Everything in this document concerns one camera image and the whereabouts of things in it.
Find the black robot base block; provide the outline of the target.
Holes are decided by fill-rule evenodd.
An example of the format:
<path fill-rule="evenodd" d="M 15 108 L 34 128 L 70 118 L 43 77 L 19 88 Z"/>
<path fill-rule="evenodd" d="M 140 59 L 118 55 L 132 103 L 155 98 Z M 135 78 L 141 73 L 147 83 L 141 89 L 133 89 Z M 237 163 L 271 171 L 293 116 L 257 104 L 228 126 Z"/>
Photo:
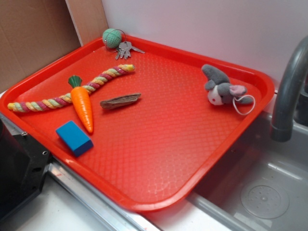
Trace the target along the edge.
<path fill-rule="evenodd" d="M 0 221 L 37 197 L 51 153 L 29 134 L 12 135 L 0 122 Z"/>

